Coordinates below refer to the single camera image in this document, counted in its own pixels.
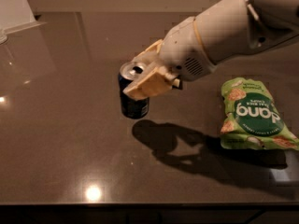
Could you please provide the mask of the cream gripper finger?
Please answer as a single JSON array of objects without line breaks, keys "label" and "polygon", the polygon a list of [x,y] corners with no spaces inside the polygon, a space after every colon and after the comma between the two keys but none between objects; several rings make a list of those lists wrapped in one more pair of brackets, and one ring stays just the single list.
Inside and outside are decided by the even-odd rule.
[{"label": "cream gripper finger", "polygon": [[133,59],[133,64],[144,64],[150,65],[152,63],[161,64],[160,50],[163,44],[163,40],[159,39],[143,50],[141,53],[137,54]]},{"label": "cream gripper finger", "polygon": [[173,88],[176,78],[178,74],[173,73],[168,66],[152,63],[135,80],[136,93],[144,98],[164,94]]}]

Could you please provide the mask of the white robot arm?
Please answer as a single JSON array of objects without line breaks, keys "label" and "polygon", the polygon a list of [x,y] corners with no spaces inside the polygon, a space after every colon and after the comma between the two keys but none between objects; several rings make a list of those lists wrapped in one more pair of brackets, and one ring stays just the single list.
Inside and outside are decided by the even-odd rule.
[{"label": "white robot arm", "polygon": [[288,46],[298,40],[298,8],[299,0],[221,0],[135,56],[147,67],[124,93],[157,96],[176,79],[194,81],[234,56]]}]

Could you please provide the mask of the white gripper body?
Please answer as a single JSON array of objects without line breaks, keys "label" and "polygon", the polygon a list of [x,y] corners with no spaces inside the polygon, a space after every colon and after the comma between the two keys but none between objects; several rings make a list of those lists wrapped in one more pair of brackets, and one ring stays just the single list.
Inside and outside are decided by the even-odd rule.
[{"label": "white gripper body", "polygon": [[189,17],[168,32],[159,58],[185,81],[195,81],[216,69],[206,55],[195,17]]}]

